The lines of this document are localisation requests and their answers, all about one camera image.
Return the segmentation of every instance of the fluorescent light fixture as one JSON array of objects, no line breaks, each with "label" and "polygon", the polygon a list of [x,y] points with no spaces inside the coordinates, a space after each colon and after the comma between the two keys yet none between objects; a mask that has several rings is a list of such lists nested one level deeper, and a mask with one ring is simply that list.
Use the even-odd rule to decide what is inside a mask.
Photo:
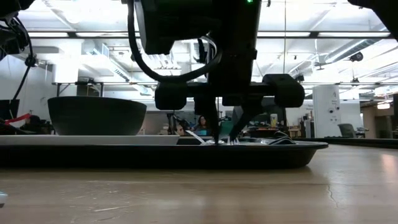
[{"label": "fluorescent light fixture", "polygon": [[132,99],[132,101],[138,101],[138,102],[154,102],[155,100],[153,100],[153,99]]},{"label": "fluorescent light fixture", "polygon": [[128,32],[77,32],[78,37],[128,37]]},{"label": "fluorescent light fixture", "polygon": [[190,40],[181,40],[181,43],[183,44],[194,44],[197,43],[197,39],[190,39]]},{"label": "fluorescent light fixture", "polygon": [[66,32],[29,32],[29,37],[68,37]]},{"label": "fluorescent light fixture", "polygon": [[301,83],[301,85],[303,85],[303,86],[305,86],[305,85],[310,85],[310,86],[313,86],[313,85],[336,85],[336,83],[338,83],[338,82],[335,82],[335,83],[303,82],[303,83]]},{"label": "fluorescent light fixture", "polygon": [[128,82],[104,82],[104,85],[132,85]]},{"label": "fluorescent light fixture", "polygon": [[308,37],[310,32],[258,32],[258,37]]},{"label": "fluorescent light fixture", "polygon": [[390,32],[321,32],[319,37],[388,37]]},{"label": "fluorescent light fixture", "polygon": [[377,108],[379,110],[389,109],[390,108],[390,104],[389,103],[383,103],[383,104],[377,105]]},{"label": "fluorescent light fixture", "polygon": [[157,82],[132,82],[135,85],[157,85]]}]

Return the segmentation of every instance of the black tray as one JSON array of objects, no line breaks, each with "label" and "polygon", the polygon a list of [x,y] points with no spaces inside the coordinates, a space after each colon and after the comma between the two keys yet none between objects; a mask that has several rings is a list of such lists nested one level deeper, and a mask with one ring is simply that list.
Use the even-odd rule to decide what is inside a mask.
[{"label": "black tray", "polygon": [[0,167],[291,169],[327,143],[289,146],[0,146]]},{"label": "black tray", "polygon": [[363,138],[317,138],[305,139],[311,142],[327,142],[328,144],[339,144],[345,146],[376,147],[382,149],[398,149],[398,139],[363,139]]}]

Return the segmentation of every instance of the desk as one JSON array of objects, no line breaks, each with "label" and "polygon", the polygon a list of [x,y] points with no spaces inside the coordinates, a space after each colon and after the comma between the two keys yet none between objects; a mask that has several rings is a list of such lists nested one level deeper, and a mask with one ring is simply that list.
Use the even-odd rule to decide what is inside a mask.
[{"label": "desk", "polygon": [[2,224],[398,223],[398,151],[330,146],[295,170],[0,170]]},{"label": "desk", "polygon": [[298,138],[301,137],[301,130],[300,129],[289,129],[290,137],[291,138]]}]

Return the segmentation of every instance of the ductwork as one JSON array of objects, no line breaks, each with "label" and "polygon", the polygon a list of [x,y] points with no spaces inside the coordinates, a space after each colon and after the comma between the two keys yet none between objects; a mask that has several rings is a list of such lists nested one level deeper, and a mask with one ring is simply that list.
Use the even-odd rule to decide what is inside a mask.
[{"label": "ductwork", "polygon": [[[83,43],[83,52],[86,54],[104,55],[110,62],[109,64],[111,65],[111,67],[109,68],[109,70],[112,71],[115,75],[123,78],[124,81],[126,82],[138,82],[138,80],[131,80],[132,78],[131,74],[125,71],[125,69],[123,69],[117,62],[115,62],[113,59],[109,57],[109,49],[106,45],[102,44],[102,49],[98,50],[93,41],[86,40]],[[131,85],[131,86],[134,87],[137,91],[139,91],[139,93],[142,95],[154,96],[154,91],[151,88],[144,87],[142,85]]]},{"label": "ductwork", "polygon": [[340,47],[336,51],[324,56],[324,57],[319,57],[320,61],[319,63],[316,63],[316,65],[328,65],[331,63],[336,63],[339,62],[340,60],[343,60],[345,58],[348,58],[362,50],[364,50],[367,47],[370,47],[382,39],[367,39],[367,40],[353,40],[349,42],[348,44],[345,44],[344,46]]},{"label": "ductwork", "polygon": [[[123,68],[121,68],[114,60],[109,59],[111,63],[113,64],[113,67],[111,68],[111,71],[120,77],[122,77],[126,82],[130,82],[129,73],[125,71]],[[145,95],[145,96],[154,96],[154,91],[151,88],[144,87],[142,85],[131,85],[134,87],[137,91],[139,91],[140,94]]]},{"label": "ductwork", "polygon": [[[383,32],[383,31],[387,31],[387,28],[384,26],[384,24],[379,24],[378,26],[376,26],[373,30],[374,31],[379,31],[379,32]],[[345,44],[344,46],[340,47],[339,49],[335,50],[334,52],[331,52],[329,54],[326,55],[319,55],[319,62],[315,63],[315,66],[320,66],[320,65],[328,65],[331,63],[336,63],[339,62],[340,60],[343,60],[345,58],[348,58],[378,42],[380,42],[383,39],[366,39],[366,40],[352,40],[350,42],[348,42],[347,44]],[[296,71],[296,73],[301,73],[301,70],[307,70],[308,68],[305,67],[302,69],[294,68],[293,70],[290,71],[294,72]]]}]

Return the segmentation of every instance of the ceiling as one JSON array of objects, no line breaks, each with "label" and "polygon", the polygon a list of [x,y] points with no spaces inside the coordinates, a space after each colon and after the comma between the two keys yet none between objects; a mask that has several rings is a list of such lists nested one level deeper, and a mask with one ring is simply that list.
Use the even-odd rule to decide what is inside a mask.
[{"label": "ceiling", "polygon": [[[350,5],[347,0],[272,0],[267,7],[264,1],[261,9],[259,31],[272,32],[375,32],[387,31],[379,18],[369,9]],[[126,31],[127,7],[120,1],[112,0],[36,0],[30,9],[20,13],[20,19],[29,31],[89,32]],[[353,77],[360,82],[396,82],[398,65],[396,59],[398,44],[395,40],[350,39],[258,39],[257,60],[253,66],[252,80],[260,82],[268,73],[290,73],[292,76],[304,75],[306,82],[350,82]],[[33,40],[33,45],[58,47],[67,51],[69,39]],[[141,69],[130,59],[131,51],[127,39],[90,39],[82,41],[79,75],[90,76],[97,81],[120,82],[120,77],[112,72],[109,62],[128,74],[133,81],[151,82]],[[86,54],[102,46],[109,49],[107,58]],[[355,47],[364,55],[361,62],[347,60],[350,56],[335,63],[315,66],[327,56],[356,53]],[[144,60],[159,73],[179,75],[189,72],[197,65],[195,41],[176,42],[172,54],[145,56]],[[58,63],[59,54],[39,54],[50,63]],[[377,86],[341,86],[341,92],[369,93]],[[311,94],[311,86],[306,86]]]}]

